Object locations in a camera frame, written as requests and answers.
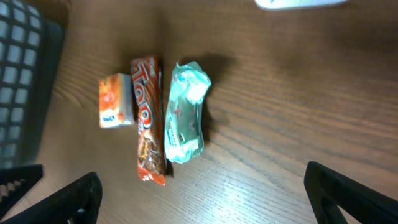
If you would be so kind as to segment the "teal flushable wipes pack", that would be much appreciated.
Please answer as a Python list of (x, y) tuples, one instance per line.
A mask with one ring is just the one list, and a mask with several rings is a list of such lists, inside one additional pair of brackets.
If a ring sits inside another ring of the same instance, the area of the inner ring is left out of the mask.
[(202, 107), (210, 86), (209, 76), (196, 62), (176, 64), (173, 69), (164, 131), (170, 162), (186, 163), (204, 150)]

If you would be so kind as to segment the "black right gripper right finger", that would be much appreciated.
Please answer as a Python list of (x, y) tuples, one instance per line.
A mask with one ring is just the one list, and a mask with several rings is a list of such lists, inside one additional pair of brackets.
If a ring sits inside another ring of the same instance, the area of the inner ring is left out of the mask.
[(307, 164), (304, 186), (318, 223), (397, 223), (397, 201), (322, 164)]

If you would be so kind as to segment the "chocolate bar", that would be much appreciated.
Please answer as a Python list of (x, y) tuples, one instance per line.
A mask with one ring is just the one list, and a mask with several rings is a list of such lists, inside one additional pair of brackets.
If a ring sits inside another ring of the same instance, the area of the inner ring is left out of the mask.
[(143, 181), (165, 185), (167, 161), (161, 102), (161, 71), (155, 55), (131, 62), (131, 78), (137, 104), (137, 170)]

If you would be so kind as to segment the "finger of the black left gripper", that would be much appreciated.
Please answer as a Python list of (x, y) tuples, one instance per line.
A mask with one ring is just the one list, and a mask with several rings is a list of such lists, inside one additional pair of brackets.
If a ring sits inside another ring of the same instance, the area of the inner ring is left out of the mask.
[(43, 177), (43, 165), (1, 169), (1, 218)]

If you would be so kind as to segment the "orange Kleenex tissue pack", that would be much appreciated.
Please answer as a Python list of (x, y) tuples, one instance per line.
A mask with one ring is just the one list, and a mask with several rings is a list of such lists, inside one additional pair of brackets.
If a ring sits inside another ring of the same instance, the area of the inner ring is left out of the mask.
[(131, 77), (115, 73), (99, 81), (99, 125), (116, 128), (134, 123)]

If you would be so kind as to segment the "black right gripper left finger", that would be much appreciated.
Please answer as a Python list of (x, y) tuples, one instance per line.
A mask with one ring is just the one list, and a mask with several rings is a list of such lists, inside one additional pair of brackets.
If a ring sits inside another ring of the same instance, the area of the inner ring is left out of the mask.
[(102, 198), (100, 178), (96, 172), (89, 172), (4, 223), (96, 224)]

